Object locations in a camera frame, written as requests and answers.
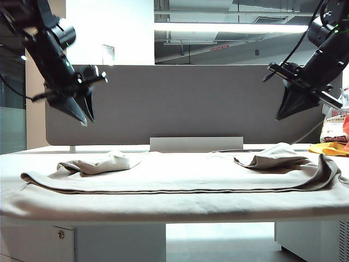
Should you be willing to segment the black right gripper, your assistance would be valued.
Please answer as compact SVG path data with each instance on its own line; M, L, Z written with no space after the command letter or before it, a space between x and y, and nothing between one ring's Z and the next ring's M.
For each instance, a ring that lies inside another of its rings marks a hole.
M316 51L304 66L292 62L270 63L268 69L283 78L284 95L277 120L314 108L323 102L334 108L342 107L342 102L331 96L329 84L344 68L344 63L323 51Z

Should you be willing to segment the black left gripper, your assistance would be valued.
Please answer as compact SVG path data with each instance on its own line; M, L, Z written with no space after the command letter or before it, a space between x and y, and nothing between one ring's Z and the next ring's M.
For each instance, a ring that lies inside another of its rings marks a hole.
M73 71L67 75L58 71L39 70L44 78L45 91L34 95L32 102L47 99L49 105L87 125L87 119L78 106L78 100L85 101L85 114L94 122L92 93L97 82L108 82L106 72L98 69Z

